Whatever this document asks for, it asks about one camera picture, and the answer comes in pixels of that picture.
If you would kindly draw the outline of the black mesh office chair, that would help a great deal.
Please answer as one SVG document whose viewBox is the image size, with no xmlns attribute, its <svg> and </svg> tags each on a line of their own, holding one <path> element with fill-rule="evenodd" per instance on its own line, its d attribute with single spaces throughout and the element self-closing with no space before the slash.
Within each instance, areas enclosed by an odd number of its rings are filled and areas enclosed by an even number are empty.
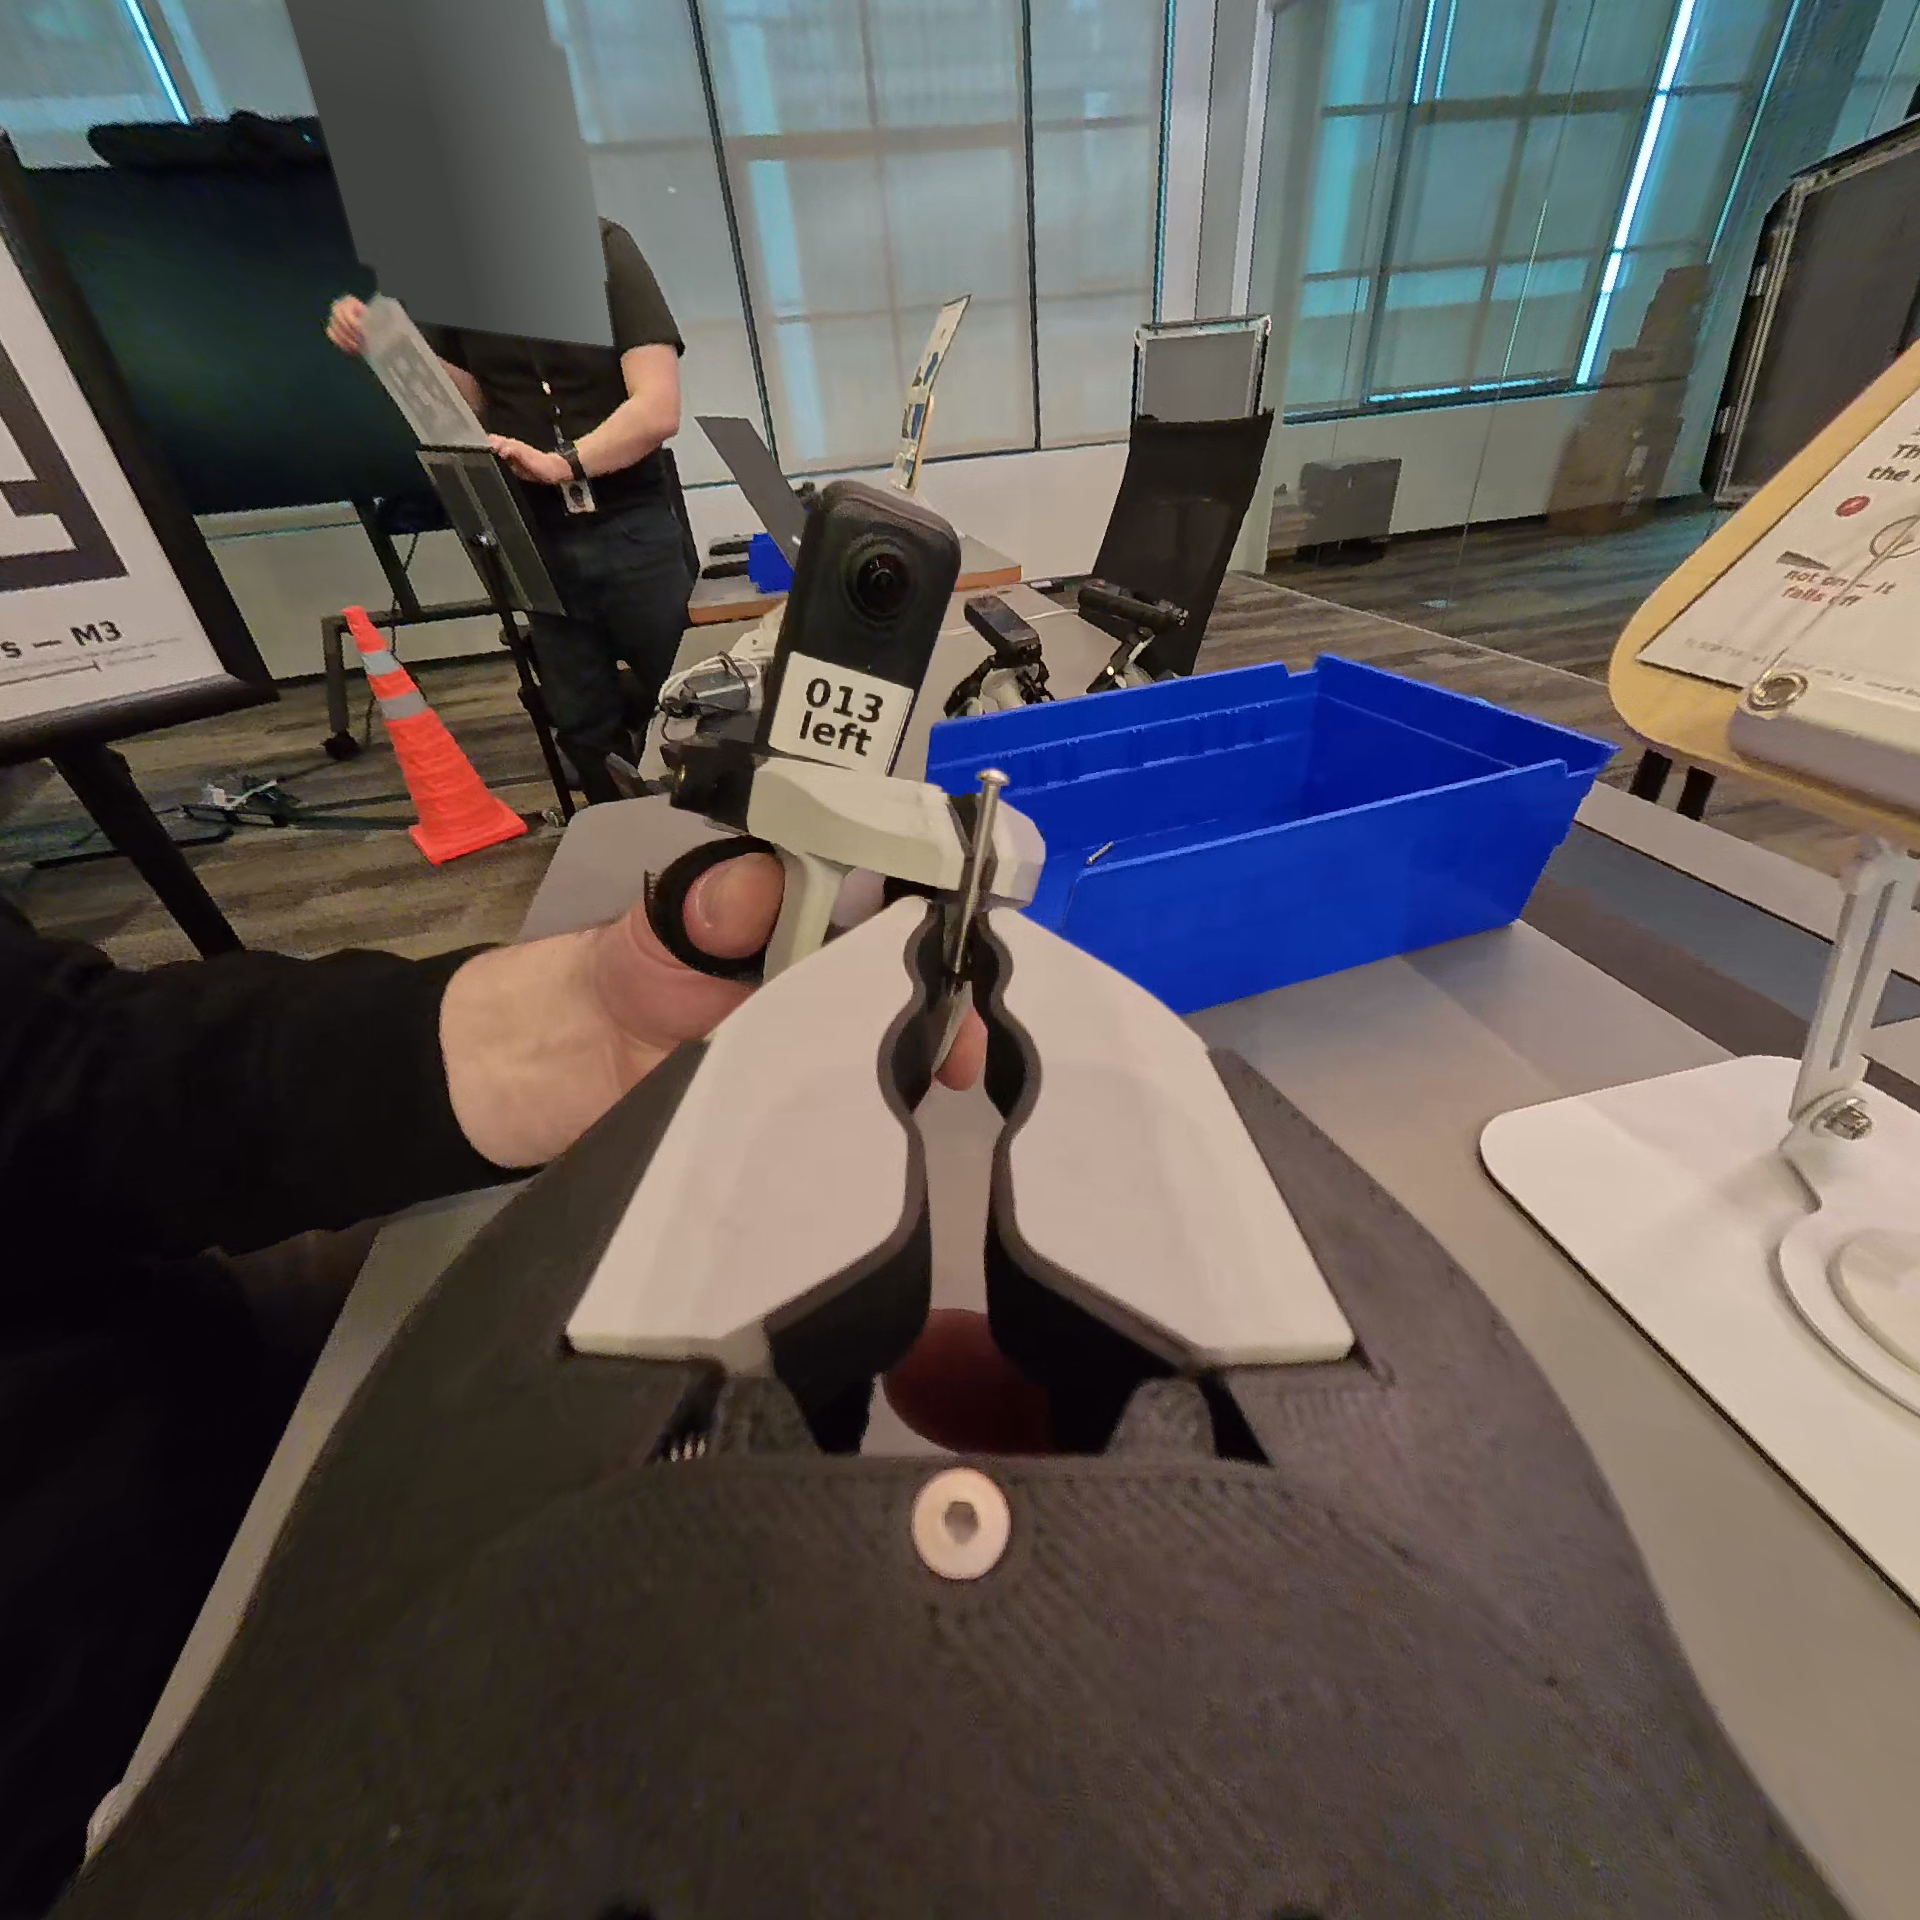
<svg viewBox="0 0 1920 1920">
<path fill-rule="evenodd" d="M 1261 411 L 1235 422 L 1141 418 L 1133 425 L 1121 492 L 1087 582 L 1187 610 L 1178 679 L 1193 673 L 1255 502 L 1273 423 L 1273 411 Z"/>
</svg>

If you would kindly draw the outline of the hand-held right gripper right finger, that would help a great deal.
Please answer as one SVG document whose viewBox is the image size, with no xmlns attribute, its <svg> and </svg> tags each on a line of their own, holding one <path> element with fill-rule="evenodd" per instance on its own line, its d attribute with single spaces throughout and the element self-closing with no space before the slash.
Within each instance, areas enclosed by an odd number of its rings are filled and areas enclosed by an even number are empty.
<svg viewBox="0 0 1920 1920">
<path fill-rule="evenodd" d="M 1345 1361 L 1353 1328 L 1210 1048 L 1030 918 L 977 927 L 987 1294 L 1026 1375 Z"/>
</svg>

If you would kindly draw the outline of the cardboard box stack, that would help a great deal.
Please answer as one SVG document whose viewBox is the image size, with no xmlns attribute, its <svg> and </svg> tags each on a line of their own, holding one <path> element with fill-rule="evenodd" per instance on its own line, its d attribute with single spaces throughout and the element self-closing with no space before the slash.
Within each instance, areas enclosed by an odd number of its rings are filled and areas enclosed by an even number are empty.
<svg viewBox="0 0 1920 1920">
<path fill-rule="evenodd" d="M 1597 395 L 1561 448 L 1551 528 L 1598 538 L 1655 511 L 1682 428 L 1711 268 L 1669 268 L 1639 336 L 1610 353 Z"/>
</svg>

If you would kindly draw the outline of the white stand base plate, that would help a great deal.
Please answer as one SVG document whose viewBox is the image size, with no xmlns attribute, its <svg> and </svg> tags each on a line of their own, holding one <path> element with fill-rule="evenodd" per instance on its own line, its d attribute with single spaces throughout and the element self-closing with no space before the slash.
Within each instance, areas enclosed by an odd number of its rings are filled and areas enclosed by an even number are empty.
<svg viewBox="0 0 1920 1920">
<path fill-rule="evenodd" d="M 1551 1242 L 1918 1603 L 1918 1119 L 1741 1058 L 1486 1124 Z"/>
</svg>

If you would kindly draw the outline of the blue plastic bin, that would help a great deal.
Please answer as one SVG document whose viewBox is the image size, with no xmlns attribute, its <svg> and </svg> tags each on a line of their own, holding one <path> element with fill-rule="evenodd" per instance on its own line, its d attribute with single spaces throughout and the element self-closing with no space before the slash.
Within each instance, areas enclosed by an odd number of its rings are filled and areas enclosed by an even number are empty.
<svg viewBox="0 0 1920 1920">
<path fill-rule="evenodd" d="M 1615 758 L 1319 656 L 952 718 L 926 780 L 1001 768 L 1047 847 L 1030 918 L 1191 1015 L 1515 922 Z"/>
</svg>

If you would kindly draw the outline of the large black display screen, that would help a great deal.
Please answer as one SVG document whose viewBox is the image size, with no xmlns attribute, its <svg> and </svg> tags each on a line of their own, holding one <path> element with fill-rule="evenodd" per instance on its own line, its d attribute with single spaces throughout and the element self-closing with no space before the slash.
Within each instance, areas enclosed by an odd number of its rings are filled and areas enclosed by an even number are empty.
<svg viewBox="0 0 1920 1920">
<path fill-rule="evenodd" d="M 101 126 L 96 166 L 31 168 L 73 273 L 194 515 L 439 507 L 417 438 L 336 353 L 336 298 L 374 295 L 317 116 Z"/>
</svg>

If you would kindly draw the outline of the clear acrylic board stand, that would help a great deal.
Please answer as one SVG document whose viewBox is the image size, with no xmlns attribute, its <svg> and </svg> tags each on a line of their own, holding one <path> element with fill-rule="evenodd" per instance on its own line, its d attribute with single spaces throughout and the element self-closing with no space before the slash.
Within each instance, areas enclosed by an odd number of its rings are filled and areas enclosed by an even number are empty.
<svg viewBox="0 0 1920 1920">
<path fill-rule="evenodd" d="M 1777 1256 L 1784 1291 L 1862 1382 L 1918 1410 L 1918 1115 L 1872 1104 L 1865 1038 L 1917 895 L 1917 858 L 1865 836 L 1790 1100 L 1784 1160 L 1808 1199 Z"/>
</svg>

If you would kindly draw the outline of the dark slanted board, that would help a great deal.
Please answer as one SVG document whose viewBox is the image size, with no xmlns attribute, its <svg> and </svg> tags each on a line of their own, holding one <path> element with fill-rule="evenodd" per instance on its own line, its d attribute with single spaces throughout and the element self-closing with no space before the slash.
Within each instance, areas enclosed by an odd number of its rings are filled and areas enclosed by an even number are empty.
<svg viewBox="0 0 1920 1920">
<path fill-rule="evenodd" d="M 698 425 L 757 512 L 765 532 L 779 547 L 785 561 L 795 563 L 808 528 L 810 497 L 785 478 L 776 454 L 750 418 L 698 416 Z"/>
</svg>

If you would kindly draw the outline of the black music stand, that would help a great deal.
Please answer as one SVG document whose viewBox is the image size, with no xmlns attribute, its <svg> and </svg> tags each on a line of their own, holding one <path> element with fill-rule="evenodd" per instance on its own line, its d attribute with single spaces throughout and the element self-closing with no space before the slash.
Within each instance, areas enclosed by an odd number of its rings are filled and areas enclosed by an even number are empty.
<svg viewBox="0 0 1920 1920">
<path fill-rule="evenodd" d="M 535 728 L 561 820 L 570 824 L 577 811 L 571 778 L 544 707 L 535 650 L 522 631 L 535 615 L 566 615 L 535 528 L 522 512 L 512 478 L 489 448 L 426 443 L 417 458 L 487 591 L 517 670 L 519 705 Z"/>
</svg>

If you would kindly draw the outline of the black framed panel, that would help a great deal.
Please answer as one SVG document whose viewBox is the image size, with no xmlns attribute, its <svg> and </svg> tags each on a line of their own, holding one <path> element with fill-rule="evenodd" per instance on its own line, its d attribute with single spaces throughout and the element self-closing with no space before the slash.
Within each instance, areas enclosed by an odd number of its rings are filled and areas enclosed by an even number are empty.
<svg viewBox="0 0 1920 1920">
<path fill-rule="evenodd" d="M 1797 172 L 1760 230 L 1701 488 L 1746 503 L 1918 332 L 1918 119 Z"/>
</svg>

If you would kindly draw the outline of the grey calibration board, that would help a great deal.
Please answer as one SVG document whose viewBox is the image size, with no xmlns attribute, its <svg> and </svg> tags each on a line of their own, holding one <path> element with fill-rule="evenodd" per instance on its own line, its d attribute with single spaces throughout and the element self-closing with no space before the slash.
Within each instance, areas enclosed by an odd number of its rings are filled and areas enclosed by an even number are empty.
<svg viewBox="0 0 1920 1920">
<path fill-rule="evenodd" d="M 401 302 L 374 298 L 363 332 L 363 359 L 422 448 L 489 451 L 487 431 Z"/>
</svg>

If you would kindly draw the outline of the long metal screw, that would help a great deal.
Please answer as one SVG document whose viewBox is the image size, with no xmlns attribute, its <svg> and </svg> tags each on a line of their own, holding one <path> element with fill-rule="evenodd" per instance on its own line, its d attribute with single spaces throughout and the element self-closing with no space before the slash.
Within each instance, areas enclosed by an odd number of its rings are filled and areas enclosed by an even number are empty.
<svg viewBox="0 0 1920 1920">
<path fill-rule="evenodd" d="M 969 930 L 982 900 L 982 887 L 992 865 L 995 826 L 1007 772 L 1001 768 L 985 768 L 977 778 L 977 799 L 971 814 L 965 820 L 967 856 L 959 896 L 952 904 L 945 932 L 945 977 L 952 990 L 959 990 L 965 974 L 965 958 Z"/>
</svg>

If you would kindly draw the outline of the silver framed panel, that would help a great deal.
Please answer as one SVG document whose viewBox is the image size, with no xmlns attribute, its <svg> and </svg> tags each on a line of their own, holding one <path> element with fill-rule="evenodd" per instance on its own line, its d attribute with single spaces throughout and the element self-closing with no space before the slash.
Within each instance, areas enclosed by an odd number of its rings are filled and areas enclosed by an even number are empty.
<svg viewBox="0 0 1920 1920">
<path fill-rule="evenodd" d="M 1210 423 L 1258 416 L 1271 326 L 1266 314 L 1141 326 L 1133 418 Z"/>
</svg>

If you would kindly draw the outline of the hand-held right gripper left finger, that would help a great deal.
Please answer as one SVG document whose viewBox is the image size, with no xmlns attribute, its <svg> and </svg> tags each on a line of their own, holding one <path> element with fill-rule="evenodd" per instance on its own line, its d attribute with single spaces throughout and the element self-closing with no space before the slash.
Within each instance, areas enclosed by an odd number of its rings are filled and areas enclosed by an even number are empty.
<svg viewBox="0 0 1920 1920">
<path fill-rule="evenodd" d="M 877 1375 L 911 1345 L 931 974 L 911 896 L 713 1028 L 571 1310 L 577 1353 Z"/>
</svg>

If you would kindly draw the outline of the person's left hand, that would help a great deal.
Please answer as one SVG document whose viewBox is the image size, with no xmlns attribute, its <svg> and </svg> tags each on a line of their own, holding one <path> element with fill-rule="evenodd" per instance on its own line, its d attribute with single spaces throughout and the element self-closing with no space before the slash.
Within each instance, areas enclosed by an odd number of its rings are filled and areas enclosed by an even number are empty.
<svg viewBox="0 0 1920 1920">
<path fill-rule="evenodd" d="M 439 1006 L 450 1113 L 482 1162 L 541 1169 L 752 992 L 687 967 L 645 904 L 598 929 L 481 952 Z"/>
</svg>

